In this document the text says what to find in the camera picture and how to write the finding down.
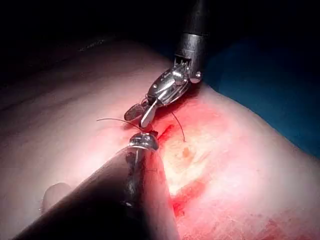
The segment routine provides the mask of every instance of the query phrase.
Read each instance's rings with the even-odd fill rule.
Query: dark background
[[[188,1],[1,3],[0,87],[52,67],[57,47],[102,35],[150,45],[172,58]],[[316,2],[212,0],[204,81],[320,157],[319,22]]]

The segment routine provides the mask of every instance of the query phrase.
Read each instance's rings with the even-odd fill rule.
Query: skin
[[[123,119],[170,66],[145,46],[118,42],[0,93],[0,239],[15,236],[128,144],[137,129],[96,120]],[[320,238],[317,159],[204,83],[156,115],[181,239]]]

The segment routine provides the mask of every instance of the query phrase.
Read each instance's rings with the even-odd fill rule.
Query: pale skin
[[[97,120],[123,119],[170,65],[145,46],[113,43],[0,93],[0,239],[126,146],[137,129]],[[259,116],[201,84],[152,125],[181,239],[320,239],[318,160]]]

